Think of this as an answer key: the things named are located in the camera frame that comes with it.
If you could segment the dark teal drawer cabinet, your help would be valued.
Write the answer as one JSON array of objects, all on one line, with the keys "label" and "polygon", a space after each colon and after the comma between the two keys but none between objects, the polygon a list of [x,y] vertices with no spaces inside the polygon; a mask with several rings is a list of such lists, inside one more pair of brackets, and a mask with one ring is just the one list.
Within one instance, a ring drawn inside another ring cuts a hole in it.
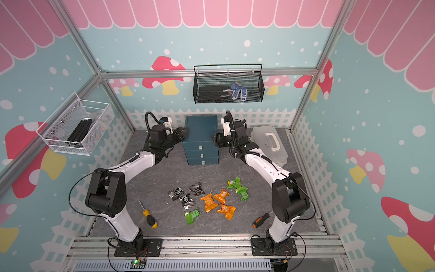
[{"label": "dark teal drawer cabinet", "polygon": [[219,148],[213,136],[218,132],[216,115],[187,116],[185,126],[189,129],[182,142],[188,165],[210,165],[219,163]]}]

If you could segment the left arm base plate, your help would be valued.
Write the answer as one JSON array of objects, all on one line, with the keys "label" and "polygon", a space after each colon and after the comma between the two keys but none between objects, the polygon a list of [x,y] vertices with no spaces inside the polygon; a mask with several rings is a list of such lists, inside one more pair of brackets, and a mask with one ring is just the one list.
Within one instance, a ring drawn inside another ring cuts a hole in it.
[{"label": "left arm base plate", "polygon": [[141,238],[133,242],[117,240],[115,257],[159,257],[162,250],[162,239]]}]

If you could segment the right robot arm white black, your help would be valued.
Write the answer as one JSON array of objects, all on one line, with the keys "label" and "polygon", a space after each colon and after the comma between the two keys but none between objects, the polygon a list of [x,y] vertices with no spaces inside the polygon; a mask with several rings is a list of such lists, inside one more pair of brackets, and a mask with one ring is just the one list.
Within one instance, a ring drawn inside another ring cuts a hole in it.
[{"label": "right robot arm white black", "polygon": [[271,247],[284,244],[291,237],[291,230],[314,202],[307,193],[305,181],[298,172],[284,170],[272,161],[260,147],[247,136],[244,120],[235,120],[230,111],[222,117],[223,132],[214,138],[215,146],[228,147],[232,157],[242,160],[256,170],[271,187],[271,205],[275,218],[266,232]]}]

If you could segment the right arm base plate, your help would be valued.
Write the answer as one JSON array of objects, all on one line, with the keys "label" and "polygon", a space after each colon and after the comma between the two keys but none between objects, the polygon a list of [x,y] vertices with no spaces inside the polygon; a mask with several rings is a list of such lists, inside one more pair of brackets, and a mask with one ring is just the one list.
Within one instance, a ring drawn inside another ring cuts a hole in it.
[{"label": "right arm base plate", "polygon": [[253,236],[250,238],[251,252],[253,256],[297,256],[297,247],[293,238],[287,238],[276,243],[272,238]]}]

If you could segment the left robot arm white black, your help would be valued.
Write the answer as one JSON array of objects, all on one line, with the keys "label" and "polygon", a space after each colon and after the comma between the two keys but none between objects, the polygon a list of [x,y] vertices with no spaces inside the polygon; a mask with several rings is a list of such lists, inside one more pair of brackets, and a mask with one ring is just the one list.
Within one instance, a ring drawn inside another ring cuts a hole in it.
[{"label": "left robot arm white black", "polygon": [[147,137],[141,150],[135,155],[111,168],[98,168],[88,175],[91,177],[85,205],[94,213],[93,217],[103,218],[115,232],[115,238],[130,248],[139,248],[143,242],[141,229],[129,215],[126,185],[134,177],[169,156],[175,145],[188,138],[188,128],[172,128],[168,117],[157,117],[145,113]]}]

